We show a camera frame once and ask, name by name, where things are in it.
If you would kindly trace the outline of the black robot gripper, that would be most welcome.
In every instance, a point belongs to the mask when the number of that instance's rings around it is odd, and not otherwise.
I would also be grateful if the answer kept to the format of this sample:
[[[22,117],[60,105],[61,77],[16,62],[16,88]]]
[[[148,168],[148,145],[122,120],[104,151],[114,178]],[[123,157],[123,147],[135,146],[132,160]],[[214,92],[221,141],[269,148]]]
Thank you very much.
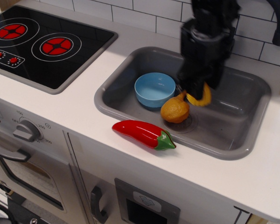
[[[225,61],[234,46],[235,28],[211,23],[199,30],[199,21],[190,19],[181,28],[181,55],[178,85],[196,100],[203,98],[204,83],[216,89],[221,81]]]

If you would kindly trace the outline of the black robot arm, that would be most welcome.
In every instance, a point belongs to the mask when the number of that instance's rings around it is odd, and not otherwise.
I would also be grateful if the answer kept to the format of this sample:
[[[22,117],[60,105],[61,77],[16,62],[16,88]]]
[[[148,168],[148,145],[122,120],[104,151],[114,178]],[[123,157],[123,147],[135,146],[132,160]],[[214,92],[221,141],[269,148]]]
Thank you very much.
[[[203,98],[205,84],[219,85],[225,61],[234,46],[240,6],[235,0],[194,0],[193,18],[181,27],[180,51],[184,59],[179,84],[196,100]]]

